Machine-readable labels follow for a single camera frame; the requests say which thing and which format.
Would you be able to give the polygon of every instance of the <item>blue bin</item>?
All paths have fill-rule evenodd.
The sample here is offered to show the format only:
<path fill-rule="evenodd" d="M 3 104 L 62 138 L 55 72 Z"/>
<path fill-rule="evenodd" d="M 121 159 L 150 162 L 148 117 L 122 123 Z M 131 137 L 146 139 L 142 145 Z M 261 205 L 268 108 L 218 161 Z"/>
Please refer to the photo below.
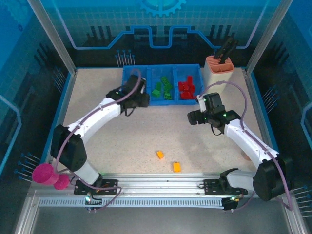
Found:
<path fill-rule="evenodd" d="M 142 77 L 146 79 L 146 92 L 150 95 L 150 105 L 195 105 L 195 100 L 182 100 L 178 89 L 178 82 L 186 82 L 187 76 L 193 76 L 193 84 L 195 85 L 194 96 L 200 94 L 204 90 L 203 79 L 199 64 L 172 64 L 172 65 L 135 65 L 124 66 L 122 74 L 122 84 L 130 77 L 132 69 L 137 68 L 141 71 Z M 170 90 L 172 100 L 164 98 L 163 84 L 161 86 L 160 97 L 152 96 L 152 91 L 156 88 L 156 83 L 161 82 L 160 78 L 166 77 L 172 84 Z"/>

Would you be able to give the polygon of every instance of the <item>green block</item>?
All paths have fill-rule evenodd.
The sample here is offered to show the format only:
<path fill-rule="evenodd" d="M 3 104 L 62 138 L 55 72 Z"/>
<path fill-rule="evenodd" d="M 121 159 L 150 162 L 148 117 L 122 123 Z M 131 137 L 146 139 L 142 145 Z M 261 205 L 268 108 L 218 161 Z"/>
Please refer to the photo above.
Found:
<path fill-rule="evenodd" d="M 161 77 L 160 80 L 164 85 L 169 84 L 167 77 Z"/>
<path fill-rule="evenodd" d="M 153 95 L 154 97 L 158 98 L 158 97 L 160 97 L 160 91 L 157 90 L 157 89 L 154 89 L 154 90 L 152 91 L 152 95 Z"/>
<path fill-rule="evenodd" d="M 164 96 L 166 100 L 172 100 L 170 93 L 165 93 Z"/>
<path fill-rule="evenodd" d="M 171 84 L 166 84 L 164 85 L 164 91 L 167 93 L 169 92 L 171 89 L 173 88 L 173 86 Z"/>
<path fill-rule="evenodd" d="M 156 88 L 158 91 L 161 91 L 161 83 L 160 82 L 157 82 L 156 83 Z"/>

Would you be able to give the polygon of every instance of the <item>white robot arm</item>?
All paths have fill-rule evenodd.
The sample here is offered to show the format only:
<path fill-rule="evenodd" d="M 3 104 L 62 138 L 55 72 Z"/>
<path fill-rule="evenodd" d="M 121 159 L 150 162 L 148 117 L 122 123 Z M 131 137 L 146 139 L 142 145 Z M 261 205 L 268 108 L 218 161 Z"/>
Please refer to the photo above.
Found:
<path fill-rule="evenodd" d="M 129 116 L 127 115 L 127 109 L 147 107 L 149 105 L 150 97 L 145 93 L 146 80 L 141 78 L 141 82 L 137 90 L 132 95 L 124 101 L 103 108 L 104 105 L 121 99 L 130 93 L 130 91 L 135 87 L 137 79 L 137 76 L 131 75 L 124 86 L 110 91 L 106 95 L 106 98 L 104 98 L 97 107 L 91 110 L 84 117 L 67 127 L 59 125 L 54 129 L 51 155 L 56 158 L 64 140 L 71 131 L 79 126 L 75 133 L 70 137 L 70 140 L 65 146 L 59 161 L 90 185 L 99 187 L 99 185 L 101 185 L 102 177 L 95 167 L 87 160 L 84 145 L 88 142 L 90 137 L 92 137 L 93 134 L 103 127 L 108 121 L 119 116 L 123 112 L 125 112 L 126 116 Z M 99 111 L 91 114 L 95 109 L 99 109 Z M 87 116 L 88 118 L 81 124 L 82 120 Z"/>
<path fill-rule="evenodd" d="M 227 188 L 243 188 L 255 191 L 264 201 L 268 201 L 285 192 L 281 176 L 278 173 L 272 157 L 274 157 L 286 178 L 289 188 L 293 187 L 293 161 L 291 157 L 281 156 L 276 150 L 261 141 L 241 121 L 235 111 L 226 111 L 218 93 L 197 96 L 200 110 L 188 113 L 189 123 L 211 124 L 222 134 L 232 139 L 251 159 L 256 172 L 245 172 L 237 168 L 220 174 L 220 184 L 223 190 Z"/>

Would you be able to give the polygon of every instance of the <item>pink holder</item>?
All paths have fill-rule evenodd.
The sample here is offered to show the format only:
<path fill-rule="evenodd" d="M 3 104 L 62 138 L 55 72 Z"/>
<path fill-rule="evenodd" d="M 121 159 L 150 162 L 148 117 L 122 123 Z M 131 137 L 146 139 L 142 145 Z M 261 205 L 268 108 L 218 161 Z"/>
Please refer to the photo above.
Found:
<path fill-rule="evenodd" d="M 59 179 L 59 174 L 54 172 L 54 168 L 49 163 L 40 164 L 33 171 L 33 180 L 38 184 L 52 185 Z"/>
<path fill-rule="evenodd" d="M 40 164 L 35 168 L 33 180 L 38 184 L 54 185 L 57 190 L 66 189 L 69 184 L 68 175 L 55 173 L 53 166 L 49 163 Z"/>
<path fill-rule="evenodd" d="M 56 190 L 66 189 L 69 184 L 69 176 L 60 174 L 58 181 L 53 185 Z"/>

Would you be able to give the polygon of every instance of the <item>speckled tabletop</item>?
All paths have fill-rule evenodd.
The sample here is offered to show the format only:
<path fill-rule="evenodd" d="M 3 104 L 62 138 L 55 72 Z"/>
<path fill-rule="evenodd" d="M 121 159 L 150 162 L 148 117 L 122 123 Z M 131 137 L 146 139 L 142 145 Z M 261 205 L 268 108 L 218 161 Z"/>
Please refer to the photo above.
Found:
<path fill-rule="evenodd" d="M 120 86 L 121 79 L 121 68 L 79 69 L 64 125 L 97 106 L 110 90 Z M 230 81 L 248 94 L 240 68 L 236 68 Z M 221 98 L 227 110 L 242 113 L 244 98 L 238 89 L 226 86 Z M 261 137 L 249 95 L 248 102 L 244 121 Z M 87 142 L 88 160 L 104 173 L 171 173 L 175 161 L 180 162 L 182 173 L 219 173 L 234 167 L 255 171 L 232 140 L 224 135 L 214 136 L 209 125 L 188 123 L 187 114 L 197 109 L 198 105 L 149 106 L 136 108 L 130 117 L 121 115 Z M 162 160 L 156 155 L 158 150 L 164 153 Z"/>

